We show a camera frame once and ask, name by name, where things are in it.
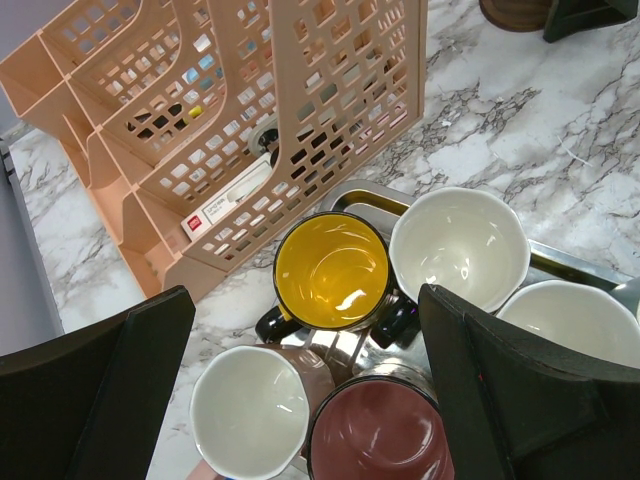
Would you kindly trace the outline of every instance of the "yellow mug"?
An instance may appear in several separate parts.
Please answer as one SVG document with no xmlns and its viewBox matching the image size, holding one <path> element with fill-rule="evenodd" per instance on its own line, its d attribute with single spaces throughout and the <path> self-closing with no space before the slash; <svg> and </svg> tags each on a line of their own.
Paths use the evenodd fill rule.
<svg viewBox="0 0 640 480">
<path fill-rule="evenodd" d="M 298 223 L 275 257 L 280 304 L 256 325 L 265 343 L 301 327 L 360 330 L 377 322 L 374 339 L 390 344 L 412 321 L 416 305 L 396 290 L 387 245 L 365 220 L 324 212 Z"/>
</svg>

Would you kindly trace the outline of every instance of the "mug rim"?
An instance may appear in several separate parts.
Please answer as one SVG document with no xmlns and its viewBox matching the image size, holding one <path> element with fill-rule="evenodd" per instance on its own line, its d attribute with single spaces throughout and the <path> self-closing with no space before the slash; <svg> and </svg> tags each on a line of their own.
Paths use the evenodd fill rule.
<svg viewBox="0 0 640 480">
<path fill-rule="evenodd" d="M 516 293 L 514 293 L 511 296 L 511 298 L 509 298 L 509 300 L 507 300 L 507 302 L 502 306 L 502 308 L 500 308 L 498 313 L 496 313 L 496 317 L 498 317 L 500 320 L 504 322 L 511 323 L 508 320 L 504 320 L 501 318 L 505 310 L 508 310 L 509 308 L 511 308 L 516 301 L 518 301 L 520 298 L 527 295 L 528 293 L 533 292 L 535 290 L 547 288 L 547 287 L 575 288 L 576 290 L 584 290 L 584 291 L 595 294 L 596 296 L 603 299 L 605 302 L 613 305 L 616 308 L 616 310 L 621 312 L 622 315 L 627 317 L 627 319 L 633 319 L 632 323 L 636 327 L 636 330 L 638 332 L 638 337 L 640 338 L 640 321 L 635 317 L 635 315 L 631 312 L 631 310 L 629 310 L 627 307 L 622 305 L 620 302 L 618 302 L 615 298 L 613 298 L 604 290 L 601 290 L 591 285 L 583 285 L 581 283 L 569 282 L 567 280 L 556 280 L 556 279 L 544 280 L 542 282 L 532 283 L 531 285 L 527 285 L 526 287 L 521 288 Z"/>
<path fill-rule="evenodd" d="M 280 465 L 278 468 L 274 469 L 273 471 L 269 472 L 268 474 L 265 475 L 257 475 L 254 477 L 251 477 L 252 480 L 269 480 L 270 478 L 273 478 L 276 475 L 279 475 L 280 473 L 282 473 L 293 461 L 293 459 L 296 457 L 296 455 L 298 455 L 300 453 L 300 451 L 302 450 L 302 447 L 305 445 L 305 441 L 307 438 L 307 435 L 309 433 L 309 420 L 311 418 L 311 407 L 309 405 L 309 397 L 307 396 L 307 392 L 304 388 L 304 384 L 302 382 L 302 378 L 300 377 L 300 374 L 298 373 L 298 371 L 295 369 L 295 367 L 291 364 L 291 362 L 289 362 L 286 358 L 284 358 L 282 355 L 280 355 L 276 350 L 269 348 L 268 346 L 258 346 L 258 345 L 238 345 L 236 347 L 232 347 L 229 348 L 228 350 L 225 350 L 224 352 L 219 353 L 218 355 L 216 355 L 210 362 L 209 364 L 205 367 L 205 369 L 202 371 L 202 373 L 200 374 L 200 376 L 198 377 L 198 379 L 196 380 L 196 383 L 193 386 L 193 390 L 191 392 L 191 399 L 189 401 L 189 420 L 191 421 L 191 430 L 193 433 L 193 439 L 194 442 L 196 444 L 196 449 L 198 450 L 198 453 L 200 453 L 200 456 L 202 457 L 202 459 L 207 462 L 207 464 L 219 475 L 222 475 L 224 477 L 228 477 L 228 478 L 234 478 L 235 477 L 235 473 L 233 472 L 229 472 L 224 468 L 219 468 L 219 466 L 217 465 L 217 462 L 214 462 L 209 455 L 207 455 L 202 447 L 201 447 L 201 438 L 199 438 L 199 434 L 198 434 L 198 430 L 196 428 L 196 421 L 194 418 L 194 401 L 196 398 L 196 393 L 197 391 L 200 389 L 201 383 L 203 381 L 203 378 L 205 377 L 205 375 L 209 372 L 209 370 L 211 370 L 213 368 L 214 365 L 216 365 L 217 363 L 219 363 L 219 360 L 221 358 L 225 358 L 227 356 L 229 356 L 232 353 L 237 353 L 239 351 L 259 351 L 262 353 L 266 353 L 268 355 L 274 356 L 276 358 L 278 358 L 281 362 L 283 362 L 287 368 L 289 369 L 289 371 L 291 371 L 294 374 L 294 377 L 298 383 L 298 386 L 301 390 L 301 392 L 304 394 L 304 398 L 306 400 L 306 410 L 305 410 L 305 419 L 303 422 L 303 432 L 302 435 L 300 436 L 300 439 L 298 440 L 297 444 L 296 444 L 296 450 L 288 457 L 286 462 L 283 462 L 282 465 Z"/>
<path fill-rule="evenodd" d="M 311 451 L 311 441 L 313 440 L 313 432 L 315 430 L 316 424 L 318 423 L 318 420 L 320 419 L 320 415 L 322 414 L 324 409 L 327 407 L 327 405 L 331 402 L 331 400 L 333 400 L 341 392 L 343 392 L 343 391 L 347 390 L 348 388 L 350 388 L 350 387 L 352 387 L 354 385 L 357 385 L 359 383 L 370 382 L 370 381 L 375 381 L 375 380 L 382 380 L 382 381 L 389 382 L 389 383 L 397 383 L 397 384 L 400 384 L 400 385 L 403 385 L 405 387 L 410 388 L 414 392 L 420 394 L 427 402 L 429 402 L 429 404 L 433 407 L 433 409 L 436 411 L 438 416 L 440 416 L 440 419 L 442 419 L 442 415 L 440 415 L 440 407 L 438 406 L 438 402 L 436 402 L 436 400 L 434 398 L 432 398 L 431 395 L 429 395 L 427 392 L 422 390 L 420 387 L 418 387 L 417 385 L 409 382 L 408 380 L 405 380 L 404 378 L 394 377 L 394 376 L 391 376 L 391 375 L 382 375 L 382 374 L 365 374 L 365 375 L 362 375 L 360 377 L 352 377 L 349 380 L 347 380 L 346 382 L 344 382 L 343 384 L 341 384 L 340 386 L 336 387 L 322 401 L 322 403 L 320 404 L 320 406 L 318 407 L 318 409 L 314 413 L 313 418 L 311 419 L 311 422 L 309 424 L 308 435 L 307 435 L 307 439 L 305 441 L 305 445 L 307 446 L 307 448 L 306 448 L 306 450 L 307 450 L 307 470 L 309 472 L 309 478 L 311 480 L 315 480 L 315 476 L 313 474 L 313 467 L 311 465 L 312 457 L 313 457 L 312 451 Z"/>
<path fill-rule="evenodd" d="M 499 208 L 501 208 L 505 213 L 507 213 L 507 215 L 512 219 L 515 220 L 516 225 L 519 227 L 518 228 L 518 235 L 517 238 L 514 237 L 514 242 L 517 242 L 518 244 L 520 244 L 521 247 L 524 247 L 524 252 L 526 252 L 526 258 L 525 255 L 523 255 L 522 257 L 522 265 L 516 265 L 516 268 L 519 267 L 520 269 L 520 275 L 518 276 L 518 282 L 515 283 L 514 285 L 509 289 L 508 292 L 505 292 L 505 294 L 503 296 L 501 296 L 497 301 L 495 301 L 492 304 L 487 305 L 486 308 L 482 308 L 480 307 L 482 310 L 486 311 L 486 312 L 495 312 L 496 310 L 498 310 L 513 294 L 514 292 L 518 289 L 518 287 L 520 285 L 522 285 L 522 282 L 524 282 L 525 278 L 527 277 L 527 273 L 529 272 L 529 263 L 531 260 L 531 245 L 529 244 L 529 240 L 527 238 L 527 235 L 524 232 L 524 228 L 522 227 L 522 222 L 520 221 L 520 218 L 518 217 L 518 214 L 515 212 L 515 210 L 513 210 L 513 208 L 511 208 L 506 202 L 504 202 L 503 200 L 499 199 L 498 197 L 492 195 L 489 192 L 485 192 L 483 190 L 476 190 L 473 188 L 465 188 L 465 187 L 442 187 L 439 188 L 437 190 L 433 190 L 430 192 L 425 193 L 424 195 L 420 196 L 415 202 L 413 202 L 411 205 L 409 205 L 409 208 L 407 208 L 407 210 L 400 216 L 400 218 L 398 219 L 398 221 L 396 222 L 396 224 L 393 226 L 393 230 L 391 231 L 391 241 L 389 242 L 389 258 L 391 260 L 391 264 L 393 265 L 394 268 L 394 272 L 395 272 L 395 264 L 397 263 L 397 261 L 394 261 L 396 255 L 398 255 L 396 253 L 397 251 L 397 242 L 398 242 L 398 235 L 399 235 L 399 230 L 400 228 L 402 228 L 402 226 L 408 221 L 407 220 L 407 213 L 409 213 L 411 211 L 411 209 L 414 209 L 415 211 L 415 207 L 425 203 L 427 200 L 432 199 L 433 197 L 445 194 L 445 193 L 451 193 L 451 192 L 464 192 L 464 194 L 471 194 L 471 195 L 477 195 L 479 197 L 484 197 L 485 199 L 491 201 L 494 205 L 498 206 Z M 411 300 L 413 300 L 415 303 L 418 303 L 418 295 L 410 295 L 409 294 L 409 288 L 407 286 L 407 284 L 405 283 L 405 281 L 403 280 L 401 275 L 396 274 L 396 279 L 397 279 L 397 283 L 398 286 L 400 287 L 400 289 L 404 292 L 405 295 L 407 295 L 407 297 L 409 297 Z"/>
<path fill-rule="evenodd" d="M 276 267 L 278 264 L 278 258 L 280 257 L 280 252 L 282 250 L 282 247 L 284 246 L 284 244 L 286 243 L 287 239 L 291 236 L 291 234 L 298 228 L 300 227 L 302 224 L 313 220 L 317 217 L 324 217 L 324 216 L 342 216 L 342 217 L 349 217 L 352 218 L 356 221 L 360 221 L 361 223 L 363 223 L 366 227 L 368 227 L 373 233 L 374 235 L 378 238 L 378 240 L 380 241 L 380 243 L 382 244 L 382 248 L 384 249 L 385 252 L 385 256 L 387 257 L 387 282 L 385 284 L 384 287 L 384 291 L 382 292 L 382 295 L 380 296 L 380 299 L 378 300 L 378 302 L 376 303 L 375 307 L 373 307 L 365 316 L 363 316 L 360 320 L 357 320 L 353 323 L 350 323 L 349 325 L 345 325 L 343 327 L 338 327 L 338 328 L 331 328 L 331 327 L 320 327 L 320 326 L 315 326 L 312 325 L 300 318 L 298 318 L 292 311 L 291 309 L 287 306 L 287 304 L 285 303 L 285 301 L 282 299 L 282 295 L 280 294 L 280 289 L 278 288 L 278 282 L 277 282 L 277 278 L 276 278 Z M 389 247 L 387 246 L 387 242 L 384 241 L 384 238 L 382 238 L 382 235 L 380 234 L 380 232 L 373 226 L 371 225 L 371 223 L 369 223 L 367 220 L 365 220 L 362 217 L 359 217 L 358 215 L 354 215 L 353 213 L 349 213 L 349 212 L 334 212 L 334 211 L 326 211 L 326 212 L 316 212 L 312 215 L 309 215 L 306 218 L 303 218 L 302 220 L 298 221 L 296 224 L 293 225 L 293 227 L 291 227 L 291 229 L 287 232 L 287 234 L 283 237 L 282 241 L 280 242 L 280 245 L 278 245 L 278 249 L 276 250 L 276 254 L 273 258 L 273 272 L 272 272 L 272 278 L 273 278 L 273 286 L 274 289 L 276 291 L 276 297 L 278 298 L 278 302 L 280 303 L 280 305 L 282 306 L 282 308 L 284 308 L 287 313 L 291 316 L 291 320 L 290 321 L 294 321 L 294 322 L 298 322 L 299 324 L 301 324 L 303 327 L 311 329 L 311 330 L 325 330 L 325 331 L 342 331 L 342 330 L 349 330 L 352 329 L 358 325 L 361 325 L 362 323 L 365 323 L 366 321 L 369 320 L 369 318 L 371 317 L 371 315 L 378 311 L 378 309 L 381 307 L 382 304 L 384 304 L 387 296 L 389 295 L 390 289 L 393 288 L 394 285 L 394 279 L 395 279 L 395 274 L 394 274 L 394 270 L 393 270 L 393 264 L 391 262 L 391 255 L 389 254 Z"/>
</svg>

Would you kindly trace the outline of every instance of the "red logo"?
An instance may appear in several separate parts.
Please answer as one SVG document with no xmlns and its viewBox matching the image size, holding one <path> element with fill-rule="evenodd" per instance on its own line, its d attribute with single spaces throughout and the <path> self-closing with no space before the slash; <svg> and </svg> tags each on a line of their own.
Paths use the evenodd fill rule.
<svg viewBox="0 0 640 480">
<path fill-rule="evenodd" d="M 196 231 L 196 228 L 198 228 L 200 225 L 202 225 L 202 221 L 200 220 L 200 218 L 196 215 L 194 217 L 191 217 L 189 219 L 189 221 L 187 222 L 187 225 L 189 225 L 189 228 L 191 229 L 192 232 Z"/>
</svg>

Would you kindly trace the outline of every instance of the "beige plastic organizer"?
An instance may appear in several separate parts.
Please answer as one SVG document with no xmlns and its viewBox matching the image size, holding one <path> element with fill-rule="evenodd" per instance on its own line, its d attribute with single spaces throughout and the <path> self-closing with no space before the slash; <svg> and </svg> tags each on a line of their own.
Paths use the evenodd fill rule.
<svg viewBox="0 0 640 480">
<path fill-rule="evenodd" d="M 145 295 L 195 300 L 421 118 L 426 0 L 77 0 L 0 63 L 56 136 Z M 190 242 L 180 222 L 255 160 L 267 181 Z"/>
</svg>

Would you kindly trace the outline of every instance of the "maroon mug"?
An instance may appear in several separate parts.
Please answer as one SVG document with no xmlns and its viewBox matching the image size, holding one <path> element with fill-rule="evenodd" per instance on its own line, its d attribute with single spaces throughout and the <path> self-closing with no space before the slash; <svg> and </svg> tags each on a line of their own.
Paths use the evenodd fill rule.
<svg viewBox="0 0 640 480">
<path fill-rule="evenodd" d="M 313 480 L 453 480 L 433 390 L 418 372 L 382 364 L 342 384 L 307 440 Z"/>
</svg>

